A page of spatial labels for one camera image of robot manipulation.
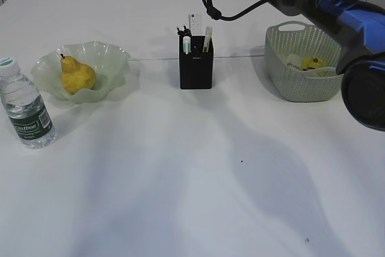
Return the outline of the blue black right robot arm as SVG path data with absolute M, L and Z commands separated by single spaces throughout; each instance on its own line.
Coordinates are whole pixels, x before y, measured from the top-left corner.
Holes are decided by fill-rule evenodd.
M 212 0 L 202 0 L 213 20 L 231 22 L 271 4 L 286 16 L 302 15 L 341 48 L 337 74 L 342 99 L 361 125 L 384 130 L 384 9 L 360 0 L 258 0 L 234 16 L 224 16 Z

